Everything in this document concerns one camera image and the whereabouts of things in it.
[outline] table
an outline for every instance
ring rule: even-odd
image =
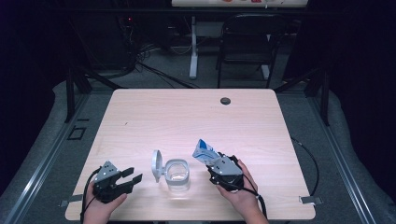
[[[172,7],[262,7],[262,10],[266,10],[268,7],[271,9],[275,7],[305,7],[307,2],[308,0],[172,0]],[[197,27],[199,27],[200,24],[195,20],[195,17],[192,17],[190,79],[197,78],[198,53],[196,37],[199,35],[209,36],[213,33],[217,34],[217,37],[219,37],[221,25],[222,24],[218,22],[214,24],[204,22],[201,24],[202,28],[200,30],[202,32],[199,34],[199,32],[197,32]],[[267,65],[262,65],[262,75],[264,79],[268,78],[269,69]]]
[[[223,97],[231,103],[223,105]],[[199,139],[247,165],[269,219],[315,216],[313,205],[299,202],[309,193],[272,90],[114,91],[74,195],[81,194],[89,175],[110,160],[120,170],[134,167],[134,174],[123,181],[143,174],[112,220],[241,220],[209,181],[206,167],[192,157]],[[151,172],[155,149],[163,154],[163,162],[187,161],[187,192],[172,194],[163,177],[156,183]],[[70,203],[65,216],[78,220],[80,210],[81,202]]]

